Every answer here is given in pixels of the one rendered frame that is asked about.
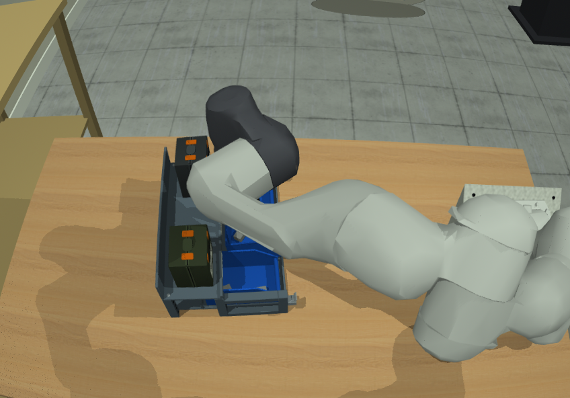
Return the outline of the grey metal shelf rack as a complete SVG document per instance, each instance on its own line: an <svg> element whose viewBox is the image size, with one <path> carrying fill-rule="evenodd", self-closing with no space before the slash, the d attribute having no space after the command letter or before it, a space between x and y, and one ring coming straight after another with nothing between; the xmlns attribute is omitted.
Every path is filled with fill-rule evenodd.
<svg viewBox="0 0 570 398"><path fill-rule="evenodd" d="M208 226L213 254L213 286L181 288L176 286L168 267L169 227L181 225ZM170 316L179 317L179 310L194 309L218 309L220 317L267 315L288 313L288 305L296 305L296 292L294 295L288 295L286 290L282 256L278 257L281 290L224 293L222 251L227 251L225 225L203 215L196 208L191 198L183 198L174 163L170 162L167 147L164 147L157 230L155 288ZM216 305L207 305L206 300L208 299L214 299Z"/></svg>

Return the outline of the black hard case with orange latches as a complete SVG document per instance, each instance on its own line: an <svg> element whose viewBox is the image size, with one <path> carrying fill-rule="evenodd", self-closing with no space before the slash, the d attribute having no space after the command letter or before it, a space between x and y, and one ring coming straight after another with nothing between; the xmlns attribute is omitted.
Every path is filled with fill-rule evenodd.
<svg viewBox="0 0 570 398"><path fill-rule="evenodd" d="M183 198L190 198L187 180L193 163L210 155L208 137L191 136L177 138L175 170Z"/></svg>

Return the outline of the dark green case with orange latches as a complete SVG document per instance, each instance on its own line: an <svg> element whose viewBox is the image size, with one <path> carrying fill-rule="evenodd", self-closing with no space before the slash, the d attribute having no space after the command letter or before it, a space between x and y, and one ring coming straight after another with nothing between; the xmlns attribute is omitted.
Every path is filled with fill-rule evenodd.
<svg viewBox="0 0 570 398"><path fill-rule="evenodd" d="M213 286L212 243L207 225L169 227L169 263L178 288Z"/></svg>

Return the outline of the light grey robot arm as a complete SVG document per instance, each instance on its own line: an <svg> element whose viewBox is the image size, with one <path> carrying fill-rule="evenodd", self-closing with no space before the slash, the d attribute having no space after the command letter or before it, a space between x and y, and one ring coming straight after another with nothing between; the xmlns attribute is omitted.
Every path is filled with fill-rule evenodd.
<svg viewBox="0 0 570 398"><path fill-rule="evenodd" d="M551 216L544 200L483 194L451 206L457 221L445 225L350 179L264 204L257 199L297 174L292 133L241 85L208 98L206 122L214 153L193 163L187 180L196 208L288 260L332 264L392 299L427 292L413 326L427 353L470 360L509 331L534 344L562 340L570 207Z"/></svg>

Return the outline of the blue bin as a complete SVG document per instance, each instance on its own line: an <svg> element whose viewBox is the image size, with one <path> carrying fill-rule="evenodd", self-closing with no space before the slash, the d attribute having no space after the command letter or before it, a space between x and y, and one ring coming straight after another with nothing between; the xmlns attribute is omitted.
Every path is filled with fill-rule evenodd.
<svg viewBox="0 0 570 398"><path fill-rule="evenodd" d="M250 239L246 236L242 240L242 242L235 240L233 237L233 235L235 233L236 233L236 230L225 225L225 246L226 246L227 251L256 249L256 250L259 250L259 251L280 257L280 255L278 255L277 253L274 253L273 251L271 251L271 250L267 249L266 247L256 243L255 241L253 241L252 239Z"/></svg>
<svg viewBox="0 0 570 398"><path fill-rule="evenodd" d="M232 288L223 289L224 293L281 290L278 260L272 254L256 249L222 251L222 266L223 286ZM267 290L256 288L260 286Z"/></svg>
<svg viewBox="0 0 570 398"><path fill-rule="evenodd" d="M274 191L273 190L268 191L263 196L261 196L259 200L264 204L274 204Z"/></svg>

